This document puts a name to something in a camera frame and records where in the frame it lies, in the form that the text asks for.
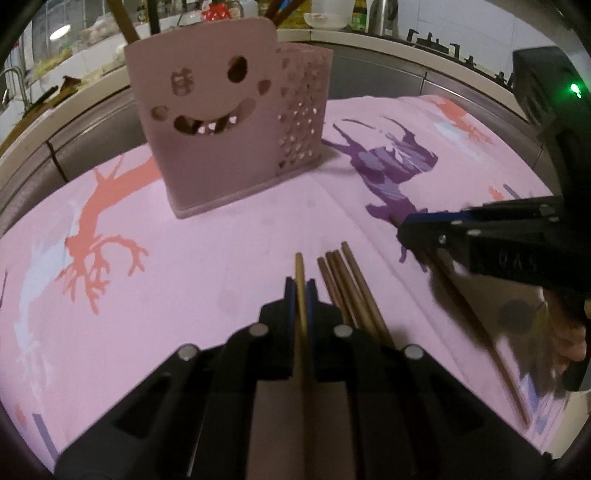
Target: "faucet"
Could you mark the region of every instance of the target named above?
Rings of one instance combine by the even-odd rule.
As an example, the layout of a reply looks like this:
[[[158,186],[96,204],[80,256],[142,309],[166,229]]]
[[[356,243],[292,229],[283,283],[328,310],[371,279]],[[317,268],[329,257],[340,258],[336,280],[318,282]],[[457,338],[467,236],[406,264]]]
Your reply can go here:
[[[25,84],[22,81],[22,72],[21,69],[19,69],[18,67],[10,67],[5,69],[3,72],[0,72],[0,78],[6,76],[7,73],[16,73],[17,74],[17,78],[18,78],[18,87],[21,90],[21,96],[22,96],[22,102],[25,106],[25,112],[29,109],[29,107],[31,106],[31,102],[29,102],[29,100],[27,99],[27,92],[25,91]],[[4,94],[4,97],[2,98],[2,104],[4,105],[4,100],[7,98],[6,96],[6,92]]]

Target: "cutout eye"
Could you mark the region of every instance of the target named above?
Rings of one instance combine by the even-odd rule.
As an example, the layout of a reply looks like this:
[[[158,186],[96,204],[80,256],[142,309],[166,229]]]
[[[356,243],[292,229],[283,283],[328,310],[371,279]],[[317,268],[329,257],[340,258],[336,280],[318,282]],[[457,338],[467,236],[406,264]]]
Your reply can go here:
[[[232,83],[240,83],[246,78],[248,73],[248,62],[244,57],[236,57],[230,63],[228,70],[228,79]]]
[[[155,106],[151,110],[152,118],[159,122],[164,122],[168,117],[168,107],[166,105]]]
[[[172,72],[170,75],[170,84],[173,94],[177,97],[187,96],[195,89],[193,71],[185,67],[180,72]]]

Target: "bamboo chopstick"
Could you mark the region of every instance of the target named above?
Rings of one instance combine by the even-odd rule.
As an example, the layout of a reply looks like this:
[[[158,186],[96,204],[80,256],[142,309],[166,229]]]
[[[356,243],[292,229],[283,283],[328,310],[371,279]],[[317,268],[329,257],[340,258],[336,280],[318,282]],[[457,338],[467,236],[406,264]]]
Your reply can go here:
[[[328,265],[324,258],[320,257],[318,259],[318,267],[320,268],[320,273],[322,275],[322,279],[324,280],[324,284],[326,285],[326,290],[329,292],[330,301],[333,305],[337,306],[341,312],[341,316],[343,317],[343,323],[353,326],[353,322],[349,317],[349,313],[345,307],[343,302],[343,298],[340,296],[339,289],[336,286],[335,280],[332,277],[332,274],[329,271]]]
[[[276,27],[279,27],[287,17],[289,17],[305,0],[292,0],[279,14],[272,18]]]
[[[304,257],[301,253],[295,255],[295,287],[297,290],[298,312],[300,321],[295,329],[296,354],[300,360],[301,395],[304,428],[304,478],[314,478],[314,419],[313,399],[311,397],[312,368],[310,364],[310,346],[308,342],[308,322],[306,310],[306,275],[304,272]]]
[[[390,223],[394,225],[396,228],[399,227],[396,221],[390,217]],[[474,333],[478,337],[478,339],[484,344],[486,349],[488,350],[489,355],[492,358],[496,366],[496,370],[499,372],[499,375],[503,379],[505,386],[509,390],[509,394],[513,399],[517,412],[519,412],[519,417],[523,422],[523,425],[526,428],[529,428],[531,424],[531,417],[527,410],[527,407],[524,404],[523,398],[519,394],[519,389],[513,377],[509,373],[509,369],[505,364],[505,361],[500,356],[499,352],[496,349],[495,341],[492,339],[491,335],[488,333],[488,330],[484,328],[484,325],[478,318],[478,315],[470,305],[470,303],[466,300],[466,297],[462,294],[462,292],[456,287],[455,283],[451,281],[451,279],[446,274],[446,268],[443,263],[439,260],[439,257],[436,254],[431,254],[429,252],[421,252],[419,256],[415,254],[417,260],[419,261],[426,261],[431,266],[431,271],[434,275],[437,275],[437,278],[441,281],[441,284],[446,291],[446,293],[450,296],[453,303],[457,306],[457,308],[462,312],[463,317],[468,321],[470,326],[472,327]]]
[[[343,257],[340,256],[340,252],[337,250],[333,252],[335,256],[335,261],[337,268],[339,270],[340,276],[343,279],[345,284],[346,292],[351,299],[351,303],[353,304],[353,308],[355,309],[355,317],[357,318],[359,324],[361,324],[363,330],[368,332],[375,340],[379,340],[378,332],[374,327],[374,323],[372,322],[371,317],[369,316],[369,312],[361,299],[361,295],[357,290],[357,286],[347,269],[347,265],[343,260]]]
[[[270,20],[273,20],[273,18],[275,17],[275,15],[277,15],[277,12],[281,8],[282,3],[283,0],[271,0],[271,2],[269,3],[269,8],[267,8],[267,13],[265,13],[265,17]]]
[[[379,311],[378,304],[375,301],[374,295],[371,293],[367,282],[365,281],[365,277],[363,273],[361,273],[361,269],[359,268],[359,264],[357,260],[355,260],[355,256],[349,247],[347,242],[343,242],[341,244],[341,248],[343,250],[343,255],[349,264],[349,268],[351,269],[351,273],[353,274],[353,278],[355,279],[359,290],[361,291],[361,296],[365,301],[369,309],[369,314],[373,321],[374,327],[378,332],[378,336],[380,340],[388,346],[394,347],[394,341],[390,336],[390,332],[388,331],[388,327],[386,327],[386,322],[384,321],[384,317],[382,313]]]
[[[107,0],[107,4],[109,5],[109,9],[111,13],[113,13],[113,18],[117,23],[117,26],[121,30],[125,41],[130,44],[134,41],[139,40],[139,35],[135,31],[134,25],[127,14],[125,7],[121,0]]]
[[[350,319],[350,325],[359,328],[359,322],[355,317],[353,303],[351,302],[351,299],[347,294],[347,287],[345,286],[345,281],[340,274],[339,267],[337,265],[335,255],[333,252],[326,252],[326,261],[328,262],[330,272],[332,273],[332,276],[335,280],[337,290],[340,293],[341,298],[343,299],[343,321],[347,323],[345,319]]]

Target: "finger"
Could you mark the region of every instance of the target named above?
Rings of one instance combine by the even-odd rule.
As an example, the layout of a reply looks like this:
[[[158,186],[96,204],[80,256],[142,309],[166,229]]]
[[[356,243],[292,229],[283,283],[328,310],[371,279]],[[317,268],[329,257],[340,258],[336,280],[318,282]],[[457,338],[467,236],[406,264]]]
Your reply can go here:
[[[569,367],[569,365],[570,361],[568,358],[556,353],[556,357],[554,358],[554,368],[556,369],[556,373],[562,375],[564,372],[566,372],[566,369]]]
[[[561,356],[572,360],[573,362],[582,362],[587,356],[586,342],[572,343],[557,335],[553,335],[552,343],[556,352],[558,352]]]
[[[585,341],[585,325],[583,319],[577,319],[564,308],[559,296],[554,292],[544,290],[544,298],[548,302],[550,323],[560,338],[571,343]]]

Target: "smiley face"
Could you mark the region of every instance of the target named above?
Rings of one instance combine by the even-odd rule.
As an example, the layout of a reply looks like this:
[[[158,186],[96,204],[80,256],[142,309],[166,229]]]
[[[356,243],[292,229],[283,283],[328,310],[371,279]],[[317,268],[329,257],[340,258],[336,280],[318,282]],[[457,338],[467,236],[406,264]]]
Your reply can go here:
[[[231,83],[242,83],[248,75],[248,61],[244,56],[236,56],[229,62],[227,77]],[[187,67],[172,72],[170,87],[173,95],[184,97],[195,90],[193,71]],[[271,89],[269,79],[260,80],[256,84],[259,97],[265,96]],[[256,99],[246,98],[231,111],[217,118],[193,118],[189,115],[178,115],[173,119],[173,127],[185,135],[216,135],[228,131],[248,118],[256,108]],[[158,122],[165,122],[169,117],[169,108],[158,105],[152,108],[151,116]]]

